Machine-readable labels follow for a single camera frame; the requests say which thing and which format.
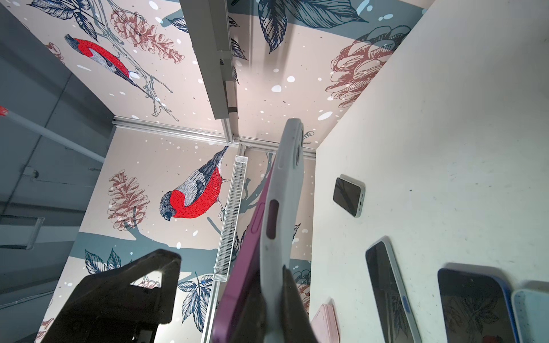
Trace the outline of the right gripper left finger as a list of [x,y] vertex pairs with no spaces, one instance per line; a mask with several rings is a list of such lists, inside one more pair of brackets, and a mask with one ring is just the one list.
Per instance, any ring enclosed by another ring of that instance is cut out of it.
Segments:
[[263,343],[265,324],[266,303],[261,292],[260,275],[256,274],[245,289],[230,342]]

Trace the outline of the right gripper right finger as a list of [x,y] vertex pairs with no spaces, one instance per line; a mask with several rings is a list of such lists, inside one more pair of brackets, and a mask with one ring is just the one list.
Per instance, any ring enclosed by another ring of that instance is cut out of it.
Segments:
[[293,275],[283,267],[282,325],[284,342],[317,343]]

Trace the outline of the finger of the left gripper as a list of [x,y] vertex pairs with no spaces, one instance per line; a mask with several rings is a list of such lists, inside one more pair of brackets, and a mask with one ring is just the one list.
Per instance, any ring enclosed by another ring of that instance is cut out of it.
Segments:
[[43,342],[153,342],[172,321],[181,257],[155,250],[124,267],[85,277]]

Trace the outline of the grey-blue phone case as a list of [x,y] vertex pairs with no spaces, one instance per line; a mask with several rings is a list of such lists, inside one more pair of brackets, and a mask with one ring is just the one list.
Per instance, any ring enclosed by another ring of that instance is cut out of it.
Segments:
[[260,286],[266,305],[264,342],[284,342],[284,268],[290,264],[303,186],[303,123],[286,122],[270,172],[260,239]]

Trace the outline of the light-blue phone case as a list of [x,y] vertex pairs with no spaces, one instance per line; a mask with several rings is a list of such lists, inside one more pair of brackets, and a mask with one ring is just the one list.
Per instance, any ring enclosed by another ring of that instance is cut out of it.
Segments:
[[519,342],[549,343],[548,293],[521,289],[511,297]]

